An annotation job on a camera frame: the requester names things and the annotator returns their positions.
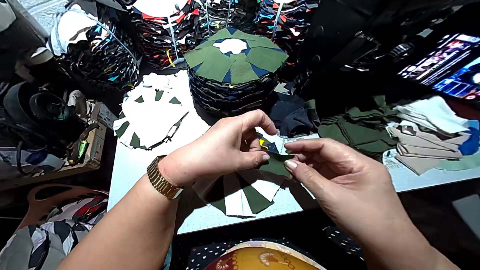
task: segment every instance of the table surface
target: table surface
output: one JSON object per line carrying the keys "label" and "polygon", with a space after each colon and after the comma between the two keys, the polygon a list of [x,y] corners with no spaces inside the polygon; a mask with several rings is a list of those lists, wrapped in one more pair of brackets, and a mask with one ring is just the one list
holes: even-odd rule
{"label": "table surface", "polygon": [[[138,148],[129,149],[122,143],[117,143],[108,210],[120,201],[131,189],[137,180],[145,173],[145,169],[150,162],[156,156],[162,154],[168,153],[156,148],[152,151],[145,151]],[[480,167],[464,171],[431,169],[422,175],[416,175],[393,158],[389,158],[385,163],[392,175],[392,181],[397,192],[480,177]],[[306,190],[303,190],[304,193],[302,195],[298,195],[298,192],[301,193],[302,189],[292,185],[283,186],[275,195],[275,203],[273,205],[257,214],[256,217],[239,218],[225,216],[223,212],[215,207],[206,206],[191,188],[186,188],[181,196],[177,212],[178,234],[299,212],[303,209],[313,208],[318,205],[311,197],[306,196]]]}

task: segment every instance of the white paper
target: white paper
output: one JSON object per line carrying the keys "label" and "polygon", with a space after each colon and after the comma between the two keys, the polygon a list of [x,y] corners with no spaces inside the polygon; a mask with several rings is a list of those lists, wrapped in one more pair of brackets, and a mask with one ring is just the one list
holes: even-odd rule
{"label": "white paper", "polygon": [[188,0],[137,0],[133,7],[152,17],[168,17],[181,10]]}
{"label": "white paper", "polygon": [[214,43],[213,46],[219,48],[221,53],[231,51],[232,54],[239,54],[243,49],[247,49],[247,43],[236,38],[225,39],[222,42]]}

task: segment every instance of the right hand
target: right hand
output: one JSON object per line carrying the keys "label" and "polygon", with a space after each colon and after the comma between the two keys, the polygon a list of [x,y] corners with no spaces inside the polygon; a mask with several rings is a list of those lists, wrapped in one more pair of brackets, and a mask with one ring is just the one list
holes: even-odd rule
{"label": "right hand", "polygon": [[285,161],[287,170],[315,195],[324,212],[381,264],[415,269],[412,266],[418,262],[399,253],[410,251],[423,259],[432,255],[434,249],[403,209],[384,165],[328,138],[301,139],[285,148],[296,155]]}

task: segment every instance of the gold wristwatch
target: gold wristwatch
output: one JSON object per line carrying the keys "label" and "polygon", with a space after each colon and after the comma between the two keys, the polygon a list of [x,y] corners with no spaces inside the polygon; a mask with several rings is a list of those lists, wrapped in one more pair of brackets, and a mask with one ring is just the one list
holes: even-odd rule
{"label": "gold wristwatch", "polygon": [[152,163],[147,168],[147,176],[152,183],[152,186],[163,194],[167,199],[175,199],[180,195],[183,191],[183,188],[174,186],[170,184],[165,178],[162,176],[160,171],[158,170],[158,162],[160,162],[165,156],[158,156],[156,157]]}

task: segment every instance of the hand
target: hand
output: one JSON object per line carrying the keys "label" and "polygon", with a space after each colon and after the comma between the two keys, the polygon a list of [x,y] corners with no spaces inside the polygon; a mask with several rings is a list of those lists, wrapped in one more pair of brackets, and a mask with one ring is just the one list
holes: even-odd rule
{"label": "hand", "polygon": [[376,264],[434,269],[441,262],[456,269],[413,225],[385,166],[332,139],[298,140],[285,148],[296,154],[285,162],[287,170]]}
{"label": "hand", "polygon": [[200,178],[256,167],[270,159],[259,151],[256,126],[276,134],[272,120],[261,110],[223,118],[203,136],[161,160],[159,170],[172,184],[184,186]]}

